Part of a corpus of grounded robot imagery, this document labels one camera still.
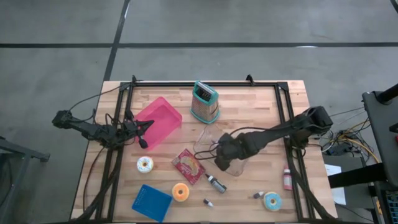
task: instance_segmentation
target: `butcher block tabletop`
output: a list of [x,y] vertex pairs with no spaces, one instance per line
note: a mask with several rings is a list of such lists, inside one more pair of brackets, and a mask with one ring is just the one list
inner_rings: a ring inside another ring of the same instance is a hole
[[[304,82],[301,80],[286,82],[289,84],[294,114],[302,113],[310,106]],[[119,85],[120,82],[104,82],[102,92],[116,88]],[[245,126],[270,128],[280,124],[273,87],[223,86],[214,87],[214,89],[219,94],[221,114],[213,125],[216,125],[224,132],[231,132],[234,129]],[[281,94],[287,118],[283,91]],[[200,161],[207,173],[216,177],[227,187],[226,192],[223,194],[211,186],[205,176],[195,185],[191,185],[171,161],[184,149],[195,153],[193,145],[207,124],[197,120],[190,112],[192,87],[134,87],[131,111],[134,114],[138,114],[161,96],[182,115],[182,125],[151,151],[141,149],[137,142],[124,147],[114,208],[114,222],[154,222],[154,220],[131,209],[141,186],[143,184],[150,185],[163,193],[171,195],[172,187],[177,183],[187,184],[190,188],[190,196],[184,202],[173,200],[164,222],[297,221],[293,193],[283,189],[283,169],[287,163],[283,140],[279,139],[269,143],[258,155],[251,157],[246,163],[243,173],[237,177],[219,170],[217,166],[209,161]],[[113,116],[117,97],[117,90],[100,96],[96,114],[97,123],[105,123],[106,113]],[[124,95],[122,103],[121,118],[123,118],[126,99],[127,93]],[[71,218],[76,218],[83,213],[83,189],[91,164],[101,149],[102,146],[99,143],[90,141]],[[103,150],[99,155],[90,176],[86,189],[86,207],[100,189],[106,150]],[[310,188],[326,210],[334,217],[337,217],[321,150],[318,146],[309,146],[306,150],[304,162]],[[146,174],[142,174],[137,170],[137,160],[142,156],[149,156],[154,161],[153,170]],[[277,212],[266,210],[261,199],[253,199],[252,197],[260,191],[278,193],[282,197],[282,208]],[[104,217],[106,217],[108,211],[109,193],[110,190],[104,202]],[[300,196],[304,217],[308,217],[305,197],[301,190]],[[211,201],[214,207],[206,206],[203,203],[204,198]]]

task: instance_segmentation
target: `blue square container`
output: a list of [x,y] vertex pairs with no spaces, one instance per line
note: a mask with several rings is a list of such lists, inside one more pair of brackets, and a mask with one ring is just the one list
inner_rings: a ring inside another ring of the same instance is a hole
[[158,222],[163,222],[171,203],[170,195],[143,184],[131,208]]

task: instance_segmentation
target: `pink container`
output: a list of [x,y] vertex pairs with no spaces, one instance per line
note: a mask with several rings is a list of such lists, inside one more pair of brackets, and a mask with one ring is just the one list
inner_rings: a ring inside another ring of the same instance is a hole
[[135,119],[155,121],[144,135],[144,139],[148,143],[147,150],[152,150],[174,129],[181,126],[182,115],[165,98],[159,97],[137,114]]

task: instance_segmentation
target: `white paper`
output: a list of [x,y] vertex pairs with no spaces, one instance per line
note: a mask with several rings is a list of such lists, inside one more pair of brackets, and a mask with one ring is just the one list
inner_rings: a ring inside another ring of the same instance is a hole
[[[325,168],[326,168],[326,173],[328,174],[328,176],[341,173],[340,166],[333,166],[333,165],[325,164]],[[346,196],[344,194],[344,187],[337,187],[335,189],[332,189],[331,194],[333,195],[333,200],[336,203],[338,203],[340,205],[346,205]]]

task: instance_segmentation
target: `cheese grater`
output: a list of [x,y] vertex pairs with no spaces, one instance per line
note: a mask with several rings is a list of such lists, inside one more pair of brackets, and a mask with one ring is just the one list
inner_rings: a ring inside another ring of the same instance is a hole
[[203,123],[213,123],[220,115],[216,90],[196,81],[192,91],[191,113]]

